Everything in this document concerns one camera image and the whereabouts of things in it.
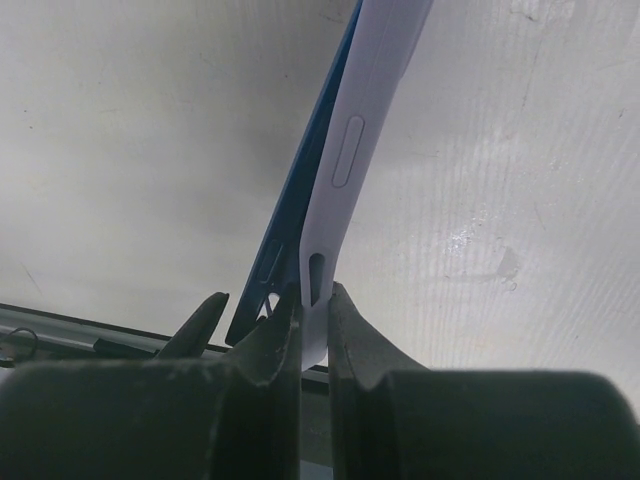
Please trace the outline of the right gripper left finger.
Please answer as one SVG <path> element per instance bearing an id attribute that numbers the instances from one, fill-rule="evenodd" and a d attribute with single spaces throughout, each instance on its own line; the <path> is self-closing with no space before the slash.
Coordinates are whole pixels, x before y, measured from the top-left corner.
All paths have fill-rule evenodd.
<path id="1" fill-rule="evenodd" d="M 214 358 L 34 362 L 1 385 L 5 479 L 295 479 L 301 305 Z"/>

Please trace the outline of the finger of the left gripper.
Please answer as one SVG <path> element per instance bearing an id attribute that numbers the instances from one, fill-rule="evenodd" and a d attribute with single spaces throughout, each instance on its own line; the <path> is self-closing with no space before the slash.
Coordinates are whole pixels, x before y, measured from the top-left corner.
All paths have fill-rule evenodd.
<path id="1" fill-rule="evenodd" d="M 160 360 L 199 358 L 206 349 L 228 300 L 228 293 L 216 292 L 209 296 L 155 355 L 155 358 Z"/>

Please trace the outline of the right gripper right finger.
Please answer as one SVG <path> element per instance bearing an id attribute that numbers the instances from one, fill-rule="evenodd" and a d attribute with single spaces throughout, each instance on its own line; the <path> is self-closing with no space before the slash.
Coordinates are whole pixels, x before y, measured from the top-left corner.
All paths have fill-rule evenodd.
<path id="1" fill-rule="evenodd" d="M 549 370 L 431 370 L 358 312 L 329 303 L 338 479 L 627 479 L 631 409 L 606 378 Z"/>

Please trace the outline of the blue smartphone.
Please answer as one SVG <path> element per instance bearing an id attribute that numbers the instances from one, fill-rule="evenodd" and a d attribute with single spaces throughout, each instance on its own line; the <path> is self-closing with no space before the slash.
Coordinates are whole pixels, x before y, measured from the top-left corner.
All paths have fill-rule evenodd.
<path id="1" fill-rule="evenodd" d="M 349 18 L 258 249 L 225 337 L 230 346 L 255 328 L 271 294 L 281 296 L 289 285 L 300 283 L 301 232 L 361 5 L 355 4 Z"/>

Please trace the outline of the phone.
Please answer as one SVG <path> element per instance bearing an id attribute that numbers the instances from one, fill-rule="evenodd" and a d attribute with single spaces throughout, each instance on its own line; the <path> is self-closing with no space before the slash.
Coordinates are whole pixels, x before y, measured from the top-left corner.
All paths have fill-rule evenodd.
<path id="1" fill-rule="evenodd" d="M 373 0 L 360 6 L 299 244 L 303 370 L 326 355 L 339 253 L 431 7 L 423 0 Z"/>

